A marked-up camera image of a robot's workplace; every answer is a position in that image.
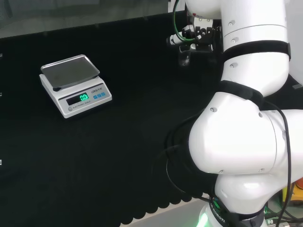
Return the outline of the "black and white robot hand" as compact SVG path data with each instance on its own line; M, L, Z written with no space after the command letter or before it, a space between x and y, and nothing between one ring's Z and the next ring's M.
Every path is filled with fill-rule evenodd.
M222 22L220 19L189 17L189 24L179 34L166 40L168 46L179 46L181 51L223 53Z

